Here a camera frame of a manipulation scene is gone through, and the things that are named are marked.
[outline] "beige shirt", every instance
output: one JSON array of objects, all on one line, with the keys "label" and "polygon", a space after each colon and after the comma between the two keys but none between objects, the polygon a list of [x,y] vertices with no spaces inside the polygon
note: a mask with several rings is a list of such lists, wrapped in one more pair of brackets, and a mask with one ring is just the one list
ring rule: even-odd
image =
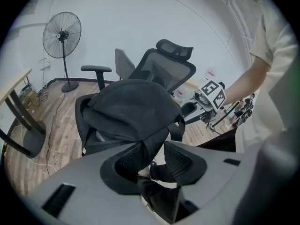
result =
[{"label": "beige shirt", "polygon": [[252,117],[236,131],[236,151],[242,153],[284,129],[269,91],[291,65],[299,48],[290,24],[274,5],[263,6],[262,13],[250,53],[266,61],[271,69],[260,87]]}]

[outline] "white sleeve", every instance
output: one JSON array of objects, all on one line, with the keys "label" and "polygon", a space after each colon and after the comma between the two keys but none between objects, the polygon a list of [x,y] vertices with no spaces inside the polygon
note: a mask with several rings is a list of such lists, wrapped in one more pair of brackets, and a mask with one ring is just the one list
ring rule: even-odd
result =
[{"label": "white sleeve", "polygon": [[264,60],[266,63],[272,66],[273,53],[267,43],[266,28],[263,15],[258,22],[255,38],[252,44],[252,48],[250,49],[250,54]]}]

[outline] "baseboard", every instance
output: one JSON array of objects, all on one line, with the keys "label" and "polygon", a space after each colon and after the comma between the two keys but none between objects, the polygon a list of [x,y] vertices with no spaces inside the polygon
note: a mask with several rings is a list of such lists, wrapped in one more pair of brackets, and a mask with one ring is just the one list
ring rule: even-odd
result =
[{"label": "baseboard", "polygon": [[[76,77],[70,77],[69,78],[70,81],[72,82],[90,82],[90,83],[97,83],[97,79],[93,79],[93,78],[76,78]],[[49,87],[52,83],[54,83],[55,81],[67,81],[67,79],[65,77],[56,77],[54,79],[52,79],[51,81],[49,81],[47,83],[47,87]],[[114,81],[109,81],[109,80],[104,80],[104,83],[106,84],[111,84]],[[11,124],[7,135],[11,136],[11,133],[13,132],[15,126],[17,126],[19,124],[19,121],[15,118],[15,120],[13,121],[13,123]],[[6,148],[7,148],[7,144],[6,142],[4,143],[3,149],[2,149],[2,154],[1,154],[1,165],[4,166],[4,158],[5,158],[5,153],[6,153]]]}]

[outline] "white wall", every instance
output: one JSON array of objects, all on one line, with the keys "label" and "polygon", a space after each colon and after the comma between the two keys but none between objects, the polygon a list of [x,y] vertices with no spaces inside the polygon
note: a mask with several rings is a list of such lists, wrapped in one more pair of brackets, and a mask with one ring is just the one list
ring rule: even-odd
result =
[{"label": "white wall", "polygon": [[[211,68],[228,87],[249,66],[239,27],[222,0],[37,0],[35,13],[19,17],[12,26],[18,38],[2,49],[0,85],[9,74],[32,67],[30,82],[40,90],[42,71],[37,61],[45,57],[50,62],[45,82],[63,76],[62,59],[50,58],[42,46],[46,23],[63,11],[76,14],[82,25],[79,44],[66,58],[70,77],[96,78],[80,67],[100,65],[113,70],[105,74],[106,80],[118,80],[115,48],[123,49],[137,66],[146,50],[163,38],[194,47],[189,61],[197,67],[195,81]],[[14,116],[5,107],[0,111],[5,111],[0,125],[8,125],[6,132]]]}]

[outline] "wooden floor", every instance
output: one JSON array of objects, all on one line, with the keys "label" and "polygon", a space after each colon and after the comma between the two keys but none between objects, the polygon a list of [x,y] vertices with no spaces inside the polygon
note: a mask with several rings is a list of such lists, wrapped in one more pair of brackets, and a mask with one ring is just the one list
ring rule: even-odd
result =
[{"label": "wooden floor", "polygon": [[[49,93],[48,100],[41,102],[40,106],[37,107],[33,113],[33,117],[36,120],[43,121],[47,128],[43,148],[40,154],[33,160],[39,164],[46,164],[46,154],[50,145],[48,164],[53,165],[57,170],[61,169],[70,161],[81,157],[81,140],[75,121],[76,98],[99,92],[97,83],[80,82],[76,90],[65,94],[65,98],[54,119],[52,134],[48,145],[52,118],[55,115],[57,106],[63,99],[63,93],[60,90],[63,84],[64,82],[60,81],[51,84],[46,90],[46,92]],[[222,113],[218,114],[216,121],[222,115]],[[211,135],[214,137],[217,136],[214,132],[210,132],[210,135],[205,127],[205,124],[201,121],[187,125],[183,142],[191,146],[197,146],[210,140],[212,138]],[[221,134],[228,131],[223,121],[217,125],[215,129]],[[22,137],[25,132],[25,128],[18,126],[14,129],[11,137],[19,144],[22,144]],[[15,190],[22,195],[28,195],[38,184],[49,177],[46,166],[35,164],[22,153],[9,146],[4,162],[8,179]],[[48,170],[50,175],[56,172],[50,166],[48,166]]]}]

